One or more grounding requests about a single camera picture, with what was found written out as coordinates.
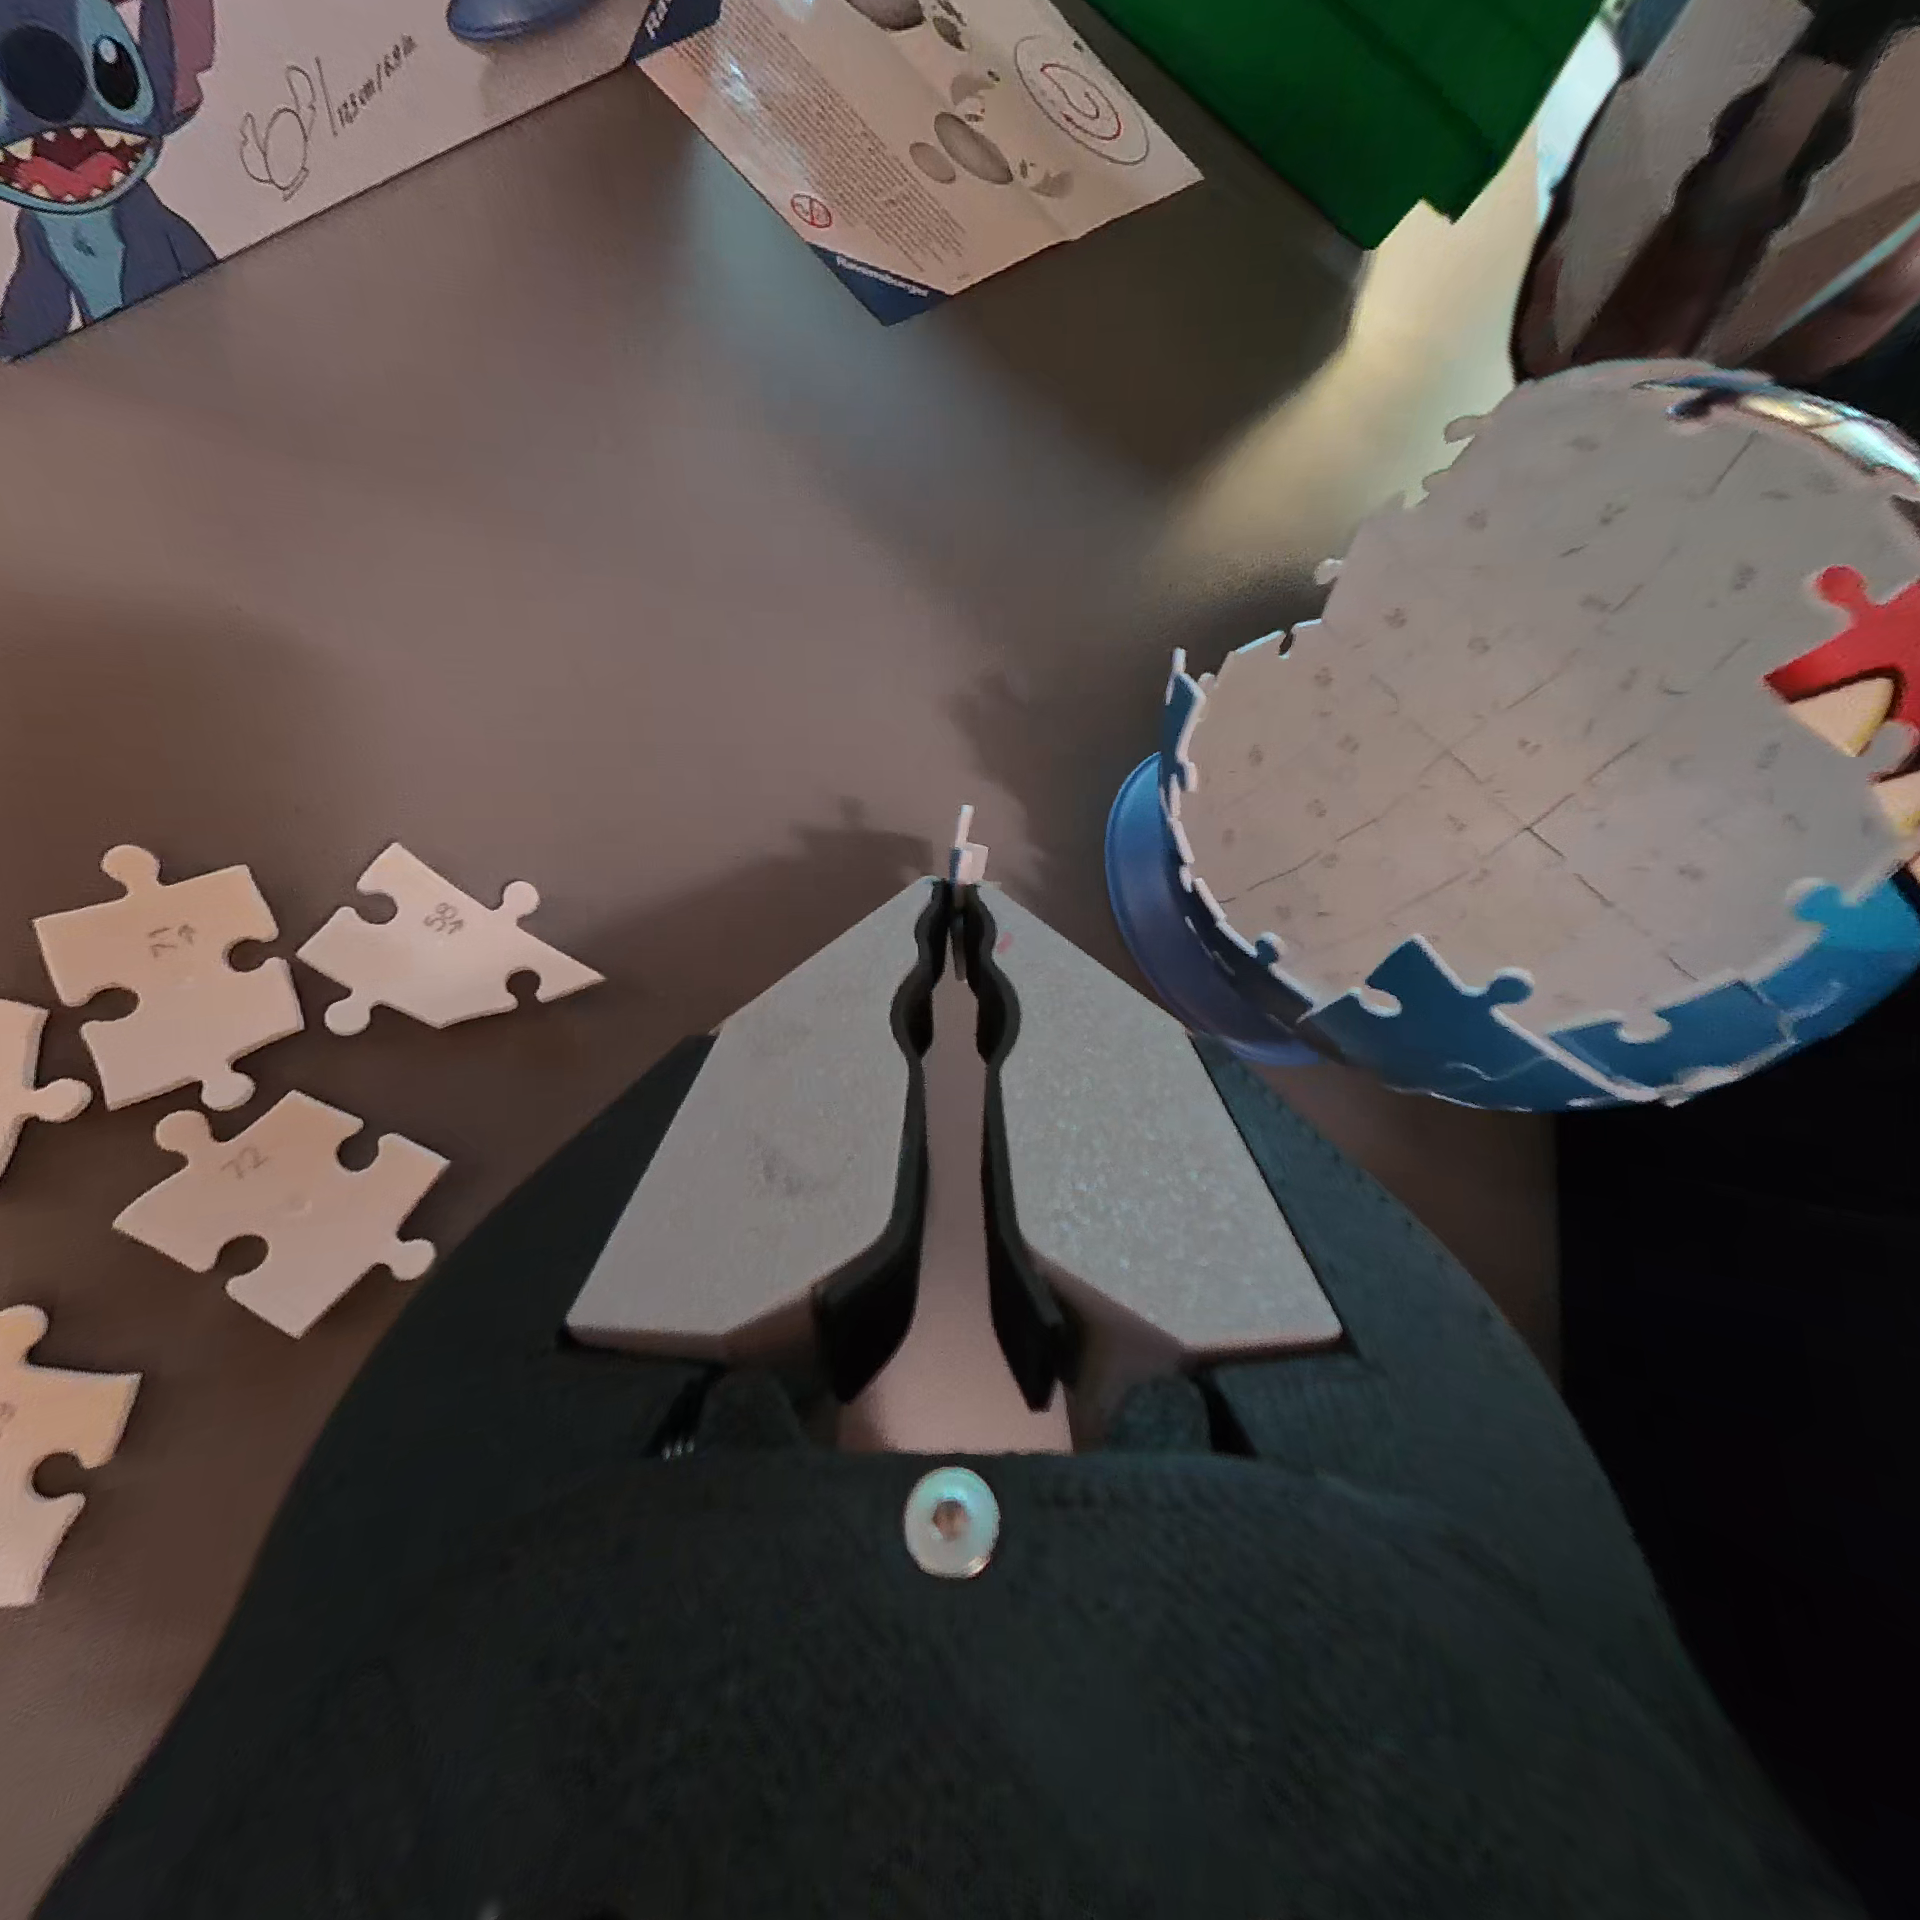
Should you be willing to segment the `white puzzle pieces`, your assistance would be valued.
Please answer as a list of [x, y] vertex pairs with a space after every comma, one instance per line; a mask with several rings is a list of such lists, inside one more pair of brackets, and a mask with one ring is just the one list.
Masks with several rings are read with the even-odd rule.
[[[342, 1149], [361, 1122], [306, 1090], [278, 1095], [233, 1137], [208, 1126], [208, 1115], [253, 1098], [244, 1061], [304, 1030], [284, 957], [250, 971], [233, 966], [233, 947], [278, 935], [253, 873], [226, 866], [167, 877], [136, 846], [102, 852], [101, 866], [114, 897], [32, 923], [45, 983], [68, 1012], [105, 993], [133, 994], [131, 1012], [81, 1028], [110, 1110], [177, 1090], [200, 1098], [156, 1122], [156, 1149], [177, 1159], [177, 1171], [136, 1195], [114, 1232], [197, 1274], [212, 1271], [226, 1247], [256, 1241], [260, 1260], [229, 1277], [226, 1293], [290, 1339], [314, 1331], [375, 1267], [422, 1277], [434, 1247], [408, 1239], [406, 1221], [447, 1173], [439, 1151], [383, 1134], [351, 1168]], [[490, 904], [408, 850], [386, 846], [355, 891], [386, 897], [389, 918], [342, 904], [296, 951], [338, 987], [321, 1007], [337, 1038], [361, 1035], [372, 1012], [426, 1028], [510, 1014], [515, 977], [531, 977], [538, 1003], [602, 985], [594, 967], [530, 932], [538, 887], [527, 877]]]

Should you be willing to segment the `blue plastic ball stand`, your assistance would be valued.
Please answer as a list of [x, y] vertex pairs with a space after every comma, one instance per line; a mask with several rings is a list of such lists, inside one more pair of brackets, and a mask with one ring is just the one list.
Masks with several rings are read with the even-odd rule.
[[1183, 1028], [1225, 1046], [1235, 1058], [1260, 1068], [1326, 1066], [1324, 1051], [1238, 994], [1226, 971], [1188, 925], [1190, 897], [1182, 891], [1168, 860], [1161, 763], [1144, 755], [1113, 795], [1100, 846], [1112, 916], [1132, 963]]

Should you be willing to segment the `person's right hand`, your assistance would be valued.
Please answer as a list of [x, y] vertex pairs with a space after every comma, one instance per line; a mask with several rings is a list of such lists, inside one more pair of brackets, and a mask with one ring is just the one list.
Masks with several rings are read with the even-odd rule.
[[[1534, 250], [1507, 334], [1507, 362], [1518, 378], [1536, 378], [1598, 359], [1700, 359], [1717, 314], [1741, 296], [1773, 227], [1787, 221], [1787, 193], [1767, 190], [1732, 210], [1706, 200], [1678, 205], [1635, 254], [1614, 293], [1584, 334], [1563, 340], [1554, 324], [1563, 227]], [[1871, 355], [1916, 309], [1916, 236], [1901, 238], [1846, 291], [1819, 299], [1803, 318], [1781, 329], [1753, 355], [1730, 355], [1732, 370], [1757, 370], [1776, 382], [1819, 393], [1828, 378]]]

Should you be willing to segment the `colourful cardboard puzzle box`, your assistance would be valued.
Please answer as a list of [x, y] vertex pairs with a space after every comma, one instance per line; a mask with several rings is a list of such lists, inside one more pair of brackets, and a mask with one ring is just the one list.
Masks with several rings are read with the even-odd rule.
[[3, 359], [634, 60], [644, 2], [3, 2]]

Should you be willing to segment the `white puzzle piece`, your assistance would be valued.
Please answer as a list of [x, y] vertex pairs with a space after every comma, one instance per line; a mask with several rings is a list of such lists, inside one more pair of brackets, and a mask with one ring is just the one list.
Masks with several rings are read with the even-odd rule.
[[987, 947], [979, 887], [987, 876], [987, 850], [971, 839], [975, 806], [960, 803], [948, 843], [948, 951], [956, 974], [979, 993], [980, 955]]

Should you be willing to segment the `stacked green plastic bins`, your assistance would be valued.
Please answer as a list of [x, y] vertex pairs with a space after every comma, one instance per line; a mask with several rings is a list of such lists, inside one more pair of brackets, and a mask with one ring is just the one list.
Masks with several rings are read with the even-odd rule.
[[1093, 2], [1346, 244], [1462, 216], [1601, 2]]

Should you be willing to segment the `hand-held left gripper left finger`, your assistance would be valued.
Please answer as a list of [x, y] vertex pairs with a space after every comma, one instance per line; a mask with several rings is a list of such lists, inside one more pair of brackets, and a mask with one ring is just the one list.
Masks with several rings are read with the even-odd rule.
[[948, 883], [919, 877], [724, 1018], [565, 1331], [850, 1405], [914, 1319]]

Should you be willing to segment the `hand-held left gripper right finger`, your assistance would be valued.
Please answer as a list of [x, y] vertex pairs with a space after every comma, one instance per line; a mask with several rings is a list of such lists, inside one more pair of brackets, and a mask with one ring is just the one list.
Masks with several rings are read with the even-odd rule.
[[980, 1232], [1022, 1401], [1317, 1354], [1336, 1312], [1188, 1028], [997, 884], [960, 884]]

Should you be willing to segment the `white instruction leaflet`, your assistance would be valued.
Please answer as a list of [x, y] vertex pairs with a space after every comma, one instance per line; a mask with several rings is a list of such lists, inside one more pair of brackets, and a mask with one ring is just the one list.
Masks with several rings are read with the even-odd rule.
[[649, 2], [634, 62], [886, 327], [1200, 180], [1051, 2]]

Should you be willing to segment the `blue white puzzle ball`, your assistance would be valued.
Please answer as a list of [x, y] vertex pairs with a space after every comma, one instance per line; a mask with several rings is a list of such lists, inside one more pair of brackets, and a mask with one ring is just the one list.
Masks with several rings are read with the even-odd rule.
[[1324, 608], [1168, 687], [1200, 1024], [1507, 1110], [1685, 1100], [1916, 977], [1916, 444], [1614, 359], [1458, 424]]

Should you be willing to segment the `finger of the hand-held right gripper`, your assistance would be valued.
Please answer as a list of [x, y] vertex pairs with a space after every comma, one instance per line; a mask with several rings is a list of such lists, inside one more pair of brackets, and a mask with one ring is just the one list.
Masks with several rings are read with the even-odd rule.
[[1799, 35], [1799, 2], [1630, 2], [1620, 77], [1566, 167], [1570, 223], [1646, 227], [1698, 167], [1719, 115]]
[[1886, 41], [1852, 106], [1852, 138], [1828, 175], [1823, 291], [1852, 287], [1916, 238], [1916, 28]]

